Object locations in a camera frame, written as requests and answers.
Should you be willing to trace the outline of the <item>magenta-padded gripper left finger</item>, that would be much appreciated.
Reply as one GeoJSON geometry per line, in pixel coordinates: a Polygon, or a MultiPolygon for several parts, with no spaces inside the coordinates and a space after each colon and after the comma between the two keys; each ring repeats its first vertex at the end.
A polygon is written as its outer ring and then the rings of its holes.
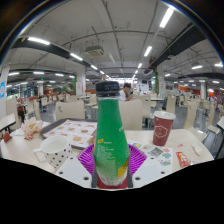
{"type": "Polygon", "coordinates": [[[90,145],[77,156],[70,156],[56,172],[56,175],[84,188],[97,186],[97,173],[93,156],[94,146],[90,145]]]}

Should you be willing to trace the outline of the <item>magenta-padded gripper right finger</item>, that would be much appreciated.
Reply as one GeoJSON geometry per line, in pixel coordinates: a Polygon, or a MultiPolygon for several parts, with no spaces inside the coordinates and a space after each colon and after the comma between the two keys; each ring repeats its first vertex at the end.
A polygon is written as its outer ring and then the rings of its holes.
{"type": "Polygon", "coordinates": [[[147,156],[138,148],[130,145],[127,185],[140,188],[167,175],[155,156],[147,156]]]}

